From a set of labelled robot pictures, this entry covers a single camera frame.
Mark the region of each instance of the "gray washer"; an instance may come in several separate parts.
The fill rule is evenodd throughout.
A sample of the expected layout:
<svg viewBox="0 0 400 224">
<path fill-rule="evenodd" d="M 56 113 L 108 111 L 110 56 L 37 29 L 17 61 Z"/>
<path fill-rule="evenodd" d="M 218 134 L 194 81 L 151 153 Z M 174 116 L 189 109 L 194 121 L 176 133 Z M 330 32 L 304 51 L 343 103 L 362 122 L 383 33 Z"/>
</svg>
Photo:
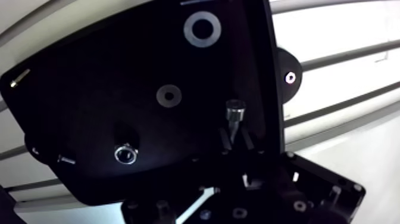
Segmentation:
<svg viewBox="0 0 400 224">
<path fill-rule="evenodd" d="M 172 99 L 167 99 L 166 94 L 172 94 Z M 166 108 L 177 106 L 182 100 L 182 93 L 177 86 L 164 85 L 160 87 L 156 94 L 157 101 L 160 105 Z"/>
<path fill-rule="evenodd" d="M 211 23 L 212 34 L 208 38 L 200 39 L 193 33 L 193 25 L 199 20 L 206 20 Z M 215 44 L 220 38 L 221 23 L 214 14 L 206 11 L 200 11 L 193 13 L 191 16 L 189 16 L 189 18 L 187 18 L 185 25 L 183 26 L 183 33 L 185 34 L 187 41 L 189 41 L 189 43 L 191 43 L 193 46 L 197 46 L 198 48 L 207 48 Z"/>
</svg>

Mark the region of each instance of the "metal fastener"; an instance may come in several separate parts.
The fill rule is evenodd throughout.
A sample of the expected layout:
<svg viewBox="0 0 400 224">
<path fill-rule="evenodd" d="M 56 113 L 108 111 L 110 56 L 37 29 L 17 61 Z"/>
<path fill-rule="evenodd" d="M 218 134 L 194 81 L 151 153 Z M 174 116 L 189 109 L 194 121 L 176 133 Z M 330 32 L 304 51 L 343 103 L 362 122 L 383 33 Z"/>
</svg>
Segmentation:
<svg viewBox="0 0 400 224">
<path fill-rule="evenodd" d="M 239 123 L 243 120 L 246 111 L 246 103 L 239 99 L 230 99 L 226 101 L 226 120 L 230 132 L 230 142 L 235 141 L 236 133 L 239 129 Z"/>
<path fill-rule="evenodd" d="M 295 201 L 293 203 L 293 208 L 295 209 L 295 211 L 305 212 L 307 209 L 307 205 L 303 201 Z"/>
<path fill-rule="evenodd" d="M 75 160 L 72 160 L 72 159 L 67 158 L 67 157 L 63 157 L 62 155 L 58 156 L 57 162 L 66 162 L 66 163 L 70 163 L 72 165 L 74 165 L 76 163 Z"/>
<path fill-rule="evenodd" d="M 17 76 L 16 79 L 12 80 L 10 82 L 10 87 L 15 88 L 18 86 L 18 84 L 21 82 L 21 80 L 23 78 L 25 78 L 25 76 L 30 73 L 30 69 L 26 69 L 24 72 L 22 72 L 19 76 Z"/>
</svg>

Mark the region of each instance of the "screw hole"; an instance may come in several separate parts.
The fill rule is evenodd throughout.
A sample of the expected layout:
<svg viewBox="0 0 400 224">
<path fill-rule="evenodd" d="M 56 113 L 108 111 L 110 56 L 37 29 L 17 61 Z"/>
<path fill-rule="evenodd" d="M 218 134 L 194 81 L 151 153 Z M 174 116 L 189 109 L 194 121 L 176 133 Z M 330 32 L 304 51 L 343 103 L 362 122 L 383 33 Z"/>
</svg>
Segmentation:
<svg viewBox="0 0 400 224">
<path fill-rule="evenodd" d="M 167 92 L 165 93 L 164 97 L 166 100 L 172 100 L 174 98 L 174 94 L 172 94 L 171 92 Z"/>
</svg>

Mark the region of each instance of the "screw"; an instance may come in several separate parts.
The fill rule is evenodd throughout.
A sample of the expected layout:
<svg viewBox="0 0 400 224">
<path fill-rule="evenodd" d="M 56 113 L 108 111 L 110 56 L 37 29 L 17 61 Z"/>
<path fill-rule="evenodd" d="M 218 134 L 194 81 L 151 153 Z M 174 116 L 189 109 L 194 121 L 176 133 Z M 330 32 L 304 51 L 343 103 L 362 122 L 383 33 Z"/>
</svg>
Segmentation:
<svg viewBox="0 0 400 224">
<path fill-rule="evenodd" d="M 355 189 L 356 191 L 358 191 L 358 192 L 360 192 L 360 191 L 363 190 L 362 186 L 359 185 L 359 184 L 357 184 L 357 183 L 354 185 L 354 189 Z"/>
<path fill-rule="evenodd" d="M 32 152 L 35 153 L 36 155 L 39 155 L 39 152 L 37 151 L 37 149 L 35 147 L 32 148 Z"/>
<path fill-rule="evenodd" d="M 296 81 L 296 74 L 293 72 L 289 72 L 288 74 L 286 74 L 285 76 L 285 82 L 287 84 L 293 84 Z"/>
<path fill-rule="evenodd" d="M 286 155 L 287 155 L 289 158 L 293 158 L 293 157 L 295 156 L 295 154 L 292 153 L 292 152 L 287 152 Z"/>
<path fill-rule="evenodd" d="M 305 210 L 307 209 L 307 205 L 303 201 L 295 201 L 293 203 L 293 208 L 295 209 L 295 211 L 305 212 Z"/>
<path fill-rule="evenodd" d="M 211 218 L 211 211 L 210 210 L 203 210 L 200 211 L 200 219 L 201 220 L 209 220 Z"/>
<path fill-rule="evenodd" d="M 24 72 L 22 72 L 19 76 L 17 76 L 16 79 L 12 80 L 10 82 L 10 87 L 15 88 L 18 86 L 18 84 L 21 82 L 21 80 L 28 74 L 30 73 L 30 70 L 27 69 Z"/>
<path fill-rule="evenodd" d="M 66 163 L 70 163 L 70 164 L 72 164 L 72 165 L 74 165 L 76 162 L 75 162 L 75 160 L 72 160 L 72 159 L 70 159 L 70 158 L 67 158 L 67 157 L 63 157 L 63 156 L 61 156 L 61 155 L 59 155 L 58 156 L 58 160 L 57 160 L 57 162 L 66 162 Z"/>
</svg>

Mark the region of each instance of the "slatwall panel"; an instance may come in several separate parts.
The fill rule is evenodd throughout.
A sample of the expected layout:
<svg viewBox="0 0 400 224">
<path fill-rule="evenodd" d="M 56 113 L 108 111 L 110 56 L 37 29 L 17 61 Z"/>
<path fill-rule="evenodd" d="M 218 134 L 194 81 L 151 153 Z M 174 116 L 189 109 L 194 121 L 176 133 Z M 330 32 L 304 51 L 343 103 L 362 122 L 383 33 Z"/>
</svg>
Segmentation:
<svg viewBox="0 0 400 224">
<path fill-rule="evenodd" d="M 51 169 L 29 153 L 0 161 L 0 183 L 4 188 L 57 178 Z"/>
<path fill-rule="evenodd" d="M 0 153 L 24 145 L 24 133 L 9 110 L 0 113 Z"/>
<path fill-rule="evenodd" d="M 10 195 L 16 201 L 32 201 L 44 198 L 62 197 L 71 195 L 71 193 L 63 184 L 58 184 L 22 191 L 12 191 L 10 192 Z"/>
</svg>

